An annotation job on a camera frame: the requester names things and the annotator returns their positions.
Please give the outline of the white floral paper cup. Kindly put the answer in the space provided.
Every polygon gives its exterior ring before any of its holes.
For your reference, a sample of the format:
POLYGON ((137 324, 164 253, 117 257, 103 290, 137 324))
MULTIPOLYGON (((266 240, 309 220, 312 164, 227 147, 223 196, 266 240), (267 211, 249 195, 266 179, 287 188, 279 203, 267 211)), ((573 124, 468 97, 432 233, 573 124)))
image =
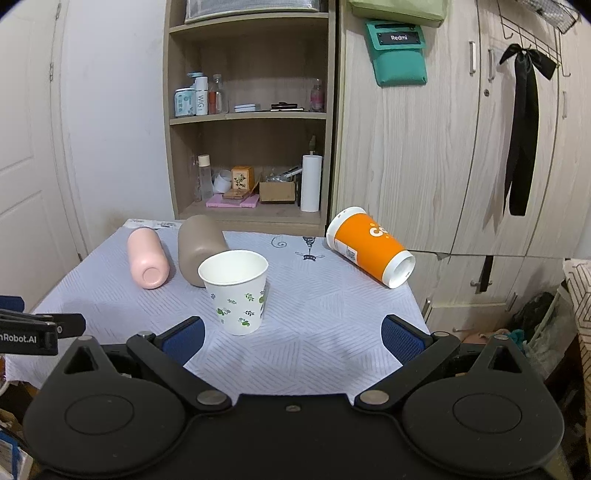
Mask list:
POLYGON ((259 329, 266 308, 268 269, 266 258, 249 250, 224 251, 199 266, 198 275, 226 333, 245 336, 259 329))

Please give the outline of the taupe brown cup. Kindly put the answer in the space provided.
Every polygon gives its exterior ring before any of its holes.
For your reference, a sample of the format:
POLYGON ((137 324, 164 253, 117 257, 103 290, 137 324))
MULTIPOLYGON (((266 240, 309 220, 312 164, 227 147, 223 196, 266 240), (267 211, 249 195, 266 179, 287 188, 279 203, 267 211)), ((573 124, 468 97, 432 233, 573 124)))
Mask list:
POLYGON ((184 220, 178 230, 178 266, 183 278, 194 287, 204 288, 198 268, 207 258, 228 251, 221 226, 206 215, 184 220))

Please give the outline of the white small cup on shelf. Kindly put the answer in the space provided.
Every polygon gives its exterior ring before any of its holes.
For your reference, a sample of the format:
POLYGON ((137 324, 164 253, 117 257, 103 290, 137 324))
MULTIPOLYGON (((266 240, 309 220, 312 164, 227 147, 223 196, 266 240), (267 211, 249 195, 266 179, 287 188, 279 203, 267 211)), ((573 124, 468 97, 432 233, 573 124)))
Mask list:
POLYGON ((224 194, 232 188, 232 174, 229 170, 219 170, 213 180, 215 194, 224 194))

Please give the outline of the white door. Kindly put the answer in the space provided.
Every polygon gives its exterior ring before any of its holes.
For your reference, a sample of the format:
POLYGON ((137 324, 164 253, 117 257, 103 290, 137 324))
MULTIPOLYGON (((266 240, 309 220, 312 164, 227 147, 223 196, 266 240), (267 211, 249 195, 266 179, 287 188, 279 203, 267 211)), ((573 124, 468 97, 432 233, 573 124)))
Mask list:
POLYGON ((67 7, 21 1, 1 20, 1 292, 27 310, 87 253, 62 127, 67 7))

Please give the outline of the white purple package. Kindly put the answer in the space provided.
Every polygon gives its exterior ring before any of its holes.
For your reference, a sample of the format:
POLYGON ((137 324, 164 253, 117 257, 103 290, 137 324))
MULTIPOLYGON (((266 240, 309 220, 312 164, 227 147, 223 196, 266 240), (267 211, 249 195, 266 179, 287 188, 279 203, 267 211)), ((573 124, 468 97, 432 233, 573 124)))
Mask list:
POLYGON ((173 229, 178 230, 181 226, 181 221, 158 221, 149 219, 128 219, 123 224, 123 228, 135 230, 138 228, 150 228, 153 230, 159 229, 173 229))

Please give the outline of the pink flat box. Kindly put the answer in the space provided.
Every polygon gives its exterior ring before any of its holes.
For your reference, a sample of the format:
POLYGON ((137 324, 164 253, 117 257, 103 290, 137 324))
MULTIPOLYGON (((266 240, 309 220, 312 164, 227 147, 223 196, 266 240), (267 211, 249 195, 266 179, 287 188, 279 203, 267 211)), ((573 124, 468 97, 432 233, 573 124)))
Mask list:
POLYGON ((253 209, 258 203, 259 194, 252 194, 242 199, 229 199, 224 198, 222 194, 215 194, 205 202, 205 207, 253 209))

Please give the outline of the clear bottle beige cap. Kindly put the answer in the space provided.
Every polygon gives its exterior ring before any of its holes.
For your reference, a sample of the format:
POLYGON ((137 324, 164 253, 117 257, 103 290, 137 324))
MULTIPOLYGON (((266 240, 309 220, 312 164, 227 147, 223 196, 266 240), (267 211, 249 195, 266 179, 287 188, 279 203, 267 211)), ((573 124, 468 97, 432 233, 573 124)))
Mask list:
POLYGON ((211 157, 208 154, 199 155, 197 157, 197 166, 201 200, 206 202, 213 196, 211 157))

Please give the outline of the light wood wardrobe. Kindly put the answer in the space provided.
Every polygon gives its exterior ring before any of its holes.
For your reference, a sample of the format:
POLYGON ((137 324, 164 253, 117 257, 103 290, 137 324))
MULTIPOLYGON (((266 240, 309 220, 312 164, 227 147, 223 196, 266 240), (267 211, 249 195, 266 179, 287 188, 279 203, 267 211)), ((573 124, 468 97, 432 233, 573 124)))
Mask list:
POLYGON ((590 228, 590 25, 556 32, 514 1, 452 1, 426 28, 423 86, 377 84, 366 25, 339 9, 339 119, 332 207, 365 209, 417 260, 409 283, 427 324, 496 329, 563 277, 590 228), (515 94, 512 44, 553 58, 539 78, 527 212, 504 173, 515 94))

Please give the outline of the small cardboard box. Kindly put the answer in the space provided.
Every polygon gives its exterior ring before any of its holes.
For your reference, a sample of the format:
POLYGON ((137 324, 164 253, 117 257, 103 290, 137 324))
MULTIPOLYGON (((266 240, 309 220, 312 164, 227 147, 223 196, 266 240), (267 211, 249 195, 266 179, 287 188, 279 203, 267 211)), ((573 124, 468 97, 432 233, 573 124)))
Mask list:
POLYGON ((259 201, 262 203, 294 203, 296 184, 294 182, 260 182, 259 201))

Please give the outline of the orange floral box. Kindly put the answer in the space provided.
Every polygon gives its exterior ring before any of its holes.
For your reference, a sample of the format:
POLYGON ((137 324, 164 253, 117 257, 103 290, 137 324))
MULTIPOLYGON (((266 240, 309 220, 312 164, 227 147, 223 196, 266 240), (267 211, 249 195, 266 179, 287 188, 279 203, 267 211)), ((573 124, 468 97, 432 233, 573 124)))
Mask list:
POLYGON ((254 187, 254 170, 252 166, 235 166, 231 169, 233 190, 250 191, 254 187))

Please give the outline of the white paper towel roll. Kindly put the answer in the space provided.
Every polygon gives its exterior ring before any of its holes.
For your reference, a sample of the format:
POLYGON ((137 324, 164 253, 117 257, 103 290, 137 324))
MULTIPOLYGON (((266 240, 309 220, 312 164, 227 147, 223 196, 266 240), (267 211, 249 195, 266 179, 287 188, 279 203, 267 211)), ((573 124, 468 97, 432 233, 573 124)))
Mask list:
POLYGON ((322 181, 322 156, 304 155, 301 171, 301 211, 318 212, 322 181))

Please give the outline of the red small bottle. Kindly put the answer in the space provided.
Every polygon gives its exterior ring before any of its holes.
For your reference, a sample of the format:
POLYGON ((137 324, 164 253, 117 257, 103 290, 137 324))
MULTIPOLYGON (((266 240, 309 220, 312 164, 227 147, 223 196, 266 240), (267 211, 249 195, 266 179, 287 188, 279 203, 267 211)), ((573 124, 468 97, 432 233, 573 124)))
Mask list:
POLYGON ((207 92, 208 114, 215 115, 218 113, 217 109, 217 93, 215 91, 207 92))

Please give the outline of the wooden shelf unit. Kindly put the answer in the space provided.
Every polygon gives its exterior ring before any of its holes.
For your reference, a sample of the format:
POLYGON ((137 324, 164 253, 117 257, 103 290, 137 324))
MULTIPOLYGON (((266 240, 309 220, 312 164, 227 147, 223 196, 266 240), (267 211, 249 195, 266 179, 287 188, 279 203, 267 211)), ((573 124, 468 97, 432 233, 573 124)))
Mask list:
POLYGON ((187 1, 169 1, 163 35, 166 154, 174 215, 209 214, 226 230, 276 234, 324 233, 332 183, 339 4, 318 13, 270 12, 185 22, 187 1), (225 96, 215 115, 174 117, 174 92, 190 74, 221 75, 225 96), (325 110, 312 112, 312 82, 322 80, 325 110), (300 202, 258 203, 253 209, 206 208, 191 167, 211 157, 214 171, 252 166, 263 181, 322 156, 318 212, 300 202))

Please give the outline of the black ribbon bow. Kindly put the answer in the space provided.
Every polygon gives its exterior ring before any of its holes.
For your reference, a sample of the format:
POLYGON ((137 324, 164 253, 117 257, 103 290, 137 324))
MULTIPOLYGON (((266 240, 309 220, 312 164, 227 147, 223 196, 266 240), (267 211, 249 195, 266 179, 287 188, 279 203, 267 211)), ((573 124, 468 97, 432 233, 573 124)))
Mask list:
POLYGON ((504 179, 504 209, 516 217, 527 212, 539 134, 539 92, 536 72, 551 80, 557 64, 536 49, 511 44, 499 64, 514 59, 515 98, 504 179))

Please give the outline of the teal hanging pouch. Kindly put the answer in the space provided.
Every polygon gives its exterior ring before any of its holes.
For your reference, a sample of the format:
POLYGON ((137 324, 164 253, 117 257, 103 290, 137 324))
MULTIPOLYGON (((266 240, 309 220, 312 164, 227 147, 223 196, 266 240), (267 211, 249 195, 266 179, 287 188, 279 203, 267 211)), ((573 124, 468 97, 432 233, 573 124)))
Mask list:
POLYGON ((370 60, 380 87, 427 84, 426 41, 419 25, 366 20, 365 27, 370 60))

